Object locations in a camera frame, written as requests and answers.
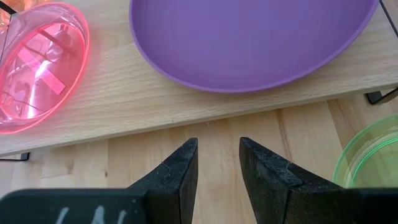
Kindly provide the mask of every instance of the wood grain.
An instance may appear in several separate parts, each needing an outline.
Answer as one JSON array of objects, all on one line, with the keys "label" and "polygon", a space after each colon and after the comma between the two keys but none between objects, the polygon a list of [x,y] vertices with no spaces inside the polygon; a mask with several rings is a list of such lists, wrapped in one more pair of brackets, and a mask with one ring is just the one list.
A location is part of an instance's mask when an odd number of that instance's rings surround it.
[{"label": "wood grain", "polygon": [[190,137],[199,139],[193,223],[255,223],[239,164],[248,136],[326,178],[347,141],[365,126],[398,113],[398,99],[369,106],[363,95],[34,151],[29,162],[0,162],[0,197],[36,187],[127,187]]},{"label": "wood grain", "polygon": [[249,95],[191,90],[145,63],[129,31],[129,1],[65,0],[90,25],[92,52],[75,94],[44,123],[0,136],[0,155],[142,133],[364,93],[398,84],[398,42],[379,7],[337,59],[281,88]]}]

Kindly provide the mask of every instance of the wooden shelf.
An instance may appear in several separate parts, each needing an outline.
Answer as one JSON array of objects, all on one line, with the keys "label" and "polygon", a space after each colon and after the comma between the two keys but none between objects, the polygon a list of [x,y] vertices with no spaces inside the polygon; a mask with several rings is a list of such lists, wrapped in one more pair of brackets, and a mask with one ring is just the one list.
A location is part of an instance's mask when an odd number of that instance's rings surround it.
[{"label": "wooden shelf", "polygon": [[183,124],[323,101],[398,85],[398,40],[379,7],[366,30],[338,58],[281,88],[249,95],[191,90],[155,72],[134,46],[129,1],[66,0],[91,31],[83,81],[60,110],[19,134],[0,136],[0,155],[66,146]]}]

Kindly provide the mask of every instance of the bowl rim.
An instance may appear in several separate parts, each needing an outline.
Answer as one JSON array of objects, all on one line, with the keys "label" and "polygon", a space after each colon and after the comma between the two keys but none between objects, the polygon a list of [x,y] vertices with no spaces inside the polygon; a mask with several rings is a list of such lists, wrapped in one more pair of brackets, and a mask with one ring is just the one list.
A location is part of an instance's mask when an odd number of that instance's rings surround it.
[{"label": "bowl rim", "polygon": [[[340,171],[341,163],[342,163],[343,160],[345,159],[347,153],[351,151],[352,146],[353,146],[355,143],[357,143],[358,140],[361,139],[365,134],[367,134],[368,131],[369,131],[370,129],[372,129],[372,128],[376,127],[376,126],[379,126],[379,125],[381,125],[381,124],[387,123],[387,121],[389,121],[390,119],[398,119],[398,114],[394,114],[394,115],[392,115],[392,116],[388,116],[388,117],[386,117],[386,118],[383,118],[383,119],[380,119],[380,120],[378,120],[378,121],[375,121],[374,123],[368,125],[366,128],[362,129],[358,134],[356,134],[356,135],[349,141],[349,143],[347,144],[347,146],[344,148],[343,152],[341,153],[341,155],[340,155],[340,157],[339,157],[339,159],[338,159],[338,162],[337,162],[337,164],[336,164],[336,166],[335,166],[335,169],[334,169],[334,171],[333,171],[333,176],[332,176],[332,178],[331,178],[331,181],[332,181],[333,183],[337,184],[337,183],[336,183],[336,178],[337,178],[337,175],[338,175],[338,173],[339,173],[339,171]],[[382,149],[382,148],[383,148],[382,146],[375,147],[374,149],[370,150],[369,152],[367,152],[367,153],[365,154],[365,156],[361,159],[361,162],[359,162],[358,165],[357,165],[356,168],[355,168],[354,176],[353,176],[353,178],[352,178],[351,183],[349,183],[349,187],[352,187],[352,186],[353,186],[353,182],[354,182],[354,179],[355,179],[355,177],[356,177],[356,174],[357,174],[359,168],[361,168],[361,166],[366,162],[367,159],[369,159],[374,153],[376,153],[378,150],[380,150],[380,149]]]}]

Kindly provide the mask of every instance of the purple plastic bowl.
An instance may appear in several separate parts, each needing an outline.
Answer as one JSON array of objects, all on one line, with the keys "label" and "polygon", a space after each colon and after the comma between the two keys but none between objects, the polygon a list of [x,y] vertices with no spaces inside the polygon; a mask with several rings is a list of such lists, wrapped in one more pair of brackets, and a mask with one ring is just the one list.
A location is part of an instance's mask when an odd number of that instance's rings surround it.
[{"label": "purple plastic bowl", "polygon": [[131,0],[144,58],[198,90],[244,93],[301,78],[342,53],[378,0]]}]

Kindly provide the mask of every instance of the black metal bracket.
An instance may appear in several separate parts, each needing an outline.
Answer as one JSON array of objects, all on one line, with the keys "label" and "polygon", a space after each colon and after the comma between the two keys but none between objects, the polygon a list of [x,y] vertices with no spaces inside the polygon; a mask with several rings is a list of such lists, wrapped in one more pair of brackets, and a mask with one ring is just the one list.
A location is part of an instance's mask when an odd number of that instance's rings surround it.
[{"label": "black metal bracket", "polygon": [[9,7],[6,3],[0,1],[0,9],[6,11],[8,14],[12,15],[15,14],[16,11]]},{"label": "black metal bracket", "polygon": [[25,162],[29,160],[30,152],[22,153],[20,159],[0,159],[0,162]]},{"label": "black metal bracket", "polygon": [[389,93],[385,94],[384,96],[381,94],[380,91],[367,93],[367,94],[365,94],[365,96],[371,105],[387,103],[388,101],[390,101],[398,96],[398,88],[390,91]]}]

